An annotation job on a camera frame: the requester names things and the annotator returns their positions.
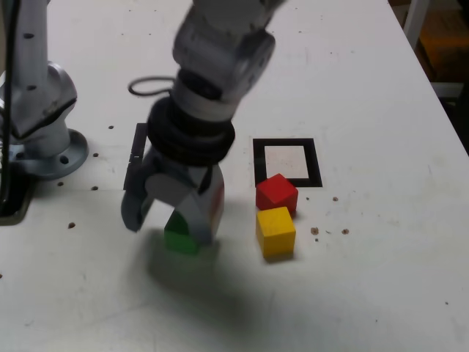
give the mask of multicolored block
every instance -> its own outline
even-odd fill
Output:
[[[258,212],[256,236],[264,258],[292,254],[296,229],[287,207]]]
[[[260,210],[287,207],[296,211],[298,190],[281,174],[272,176],[256,187],[256,206]]]
[[[164,228],[164,243],[173,252],[195,255],[199,245],[189,235],[188,224],[177,211],[173,212]]]

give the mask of black square marker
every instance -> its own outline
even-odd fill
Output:
[[[265,147],[303,147],[308,168],[308,178],[289,178],[295,187],[322,187],[320,166],[312,138],[253,139],[254,179],[256,186],[267,179]]]

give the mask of red block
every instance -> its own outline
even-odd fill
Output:
[[[297,201],[298,190],[280,174],[257,185],[256,206],[260,210],[287,207],[290,213],[294,213]]]

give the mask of table surface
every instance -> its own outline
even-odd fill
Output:
[[[217,246],[167,252],[171,209],[156,203],[125,229],[130,147],[154,101],[126,86],[176,72],[188,4],[51,2],[49,57],[78,90],[68,125],[99,157],[0,229],[0,351],[468,351],[469,160],[386,0],[278,12],[221,164]],[[323,181],[300,189],[295,259],[272,265],[254,234],[261,137],[314,138]]]

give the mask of wooden block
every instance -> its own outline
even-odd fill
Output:
[[[388,3],[394,6],[410,5],[412,0],[389,0]]]
[[[199,245],[189,235],[187,223],[176,211],[164,228],[164,243],[166,248],[173,252],[197,254],[199,251]]]
[[[296,229],[287,207],[258,212],[256,236],[264,258],[292,254]]]
[[[469,81],[469,24],[462,11],[429,11],[420,43],[435,81]]]
[[[260,210],[287,207],[290,213],[294,213],[297,201],[298,190],[280,174],[257,185],[256,206]]]

